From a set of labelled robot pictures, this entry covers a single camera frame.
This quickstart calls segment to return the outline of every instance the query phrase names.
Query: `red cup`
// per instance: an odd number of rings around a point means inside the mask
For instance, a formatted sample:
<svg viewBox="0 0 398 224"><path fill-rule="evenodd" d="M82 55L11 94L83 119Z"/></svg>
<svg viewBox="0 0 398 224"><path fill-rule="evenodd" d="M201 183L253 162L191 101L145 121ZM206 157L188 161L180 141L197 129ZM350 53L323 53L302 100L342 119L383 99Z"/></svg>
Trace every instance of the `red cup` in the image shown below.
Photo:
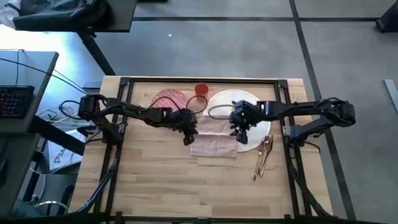
<svg viewBox="0 0 398 224"><path fill-rule="evenodd" d="M207 99L207 93L209 92L209 86L206 83L198 83L195 85L195 94L198 96L204 96ZM198 101L204 101L202 97L197 97Z"/></svg>

